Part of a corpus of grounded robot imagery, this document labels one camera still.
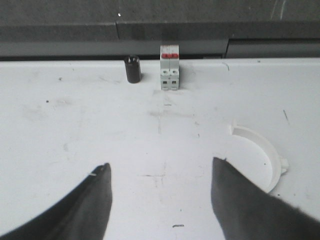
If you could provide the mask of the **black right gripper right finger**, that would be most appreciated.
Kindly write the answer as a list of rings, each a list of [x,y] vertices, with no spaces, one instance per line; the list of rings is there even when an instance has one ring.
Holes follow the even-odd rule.
[[[227,160],[212,161],[211,204],[227,240],[318,240],[320,222],[261,190]]]

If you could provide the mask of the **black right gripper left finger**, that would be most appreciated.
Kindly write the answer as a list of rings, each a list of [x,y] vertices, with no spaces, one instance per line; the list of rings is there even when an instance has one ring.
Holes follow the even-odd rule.
[[[109,163],[97,166],[76,188],[2,240],[102,240],[113,202]]]

